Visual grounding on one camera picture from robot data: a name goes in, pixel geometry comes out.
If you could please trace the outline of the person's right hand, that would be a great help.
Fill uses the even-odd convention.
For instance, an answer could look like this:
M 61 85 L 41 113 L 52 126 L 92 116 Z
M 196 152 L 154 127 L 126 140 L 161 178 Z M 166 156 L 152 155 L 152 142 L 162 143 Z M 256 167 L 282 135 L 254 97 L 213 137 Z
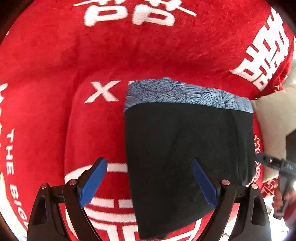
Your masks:
M 274 217 L 291 217 L 295 211 L 295 190 L 289 191 L 282 196 L 279 188 L 274 190 L 272 207 L 274 208 Z

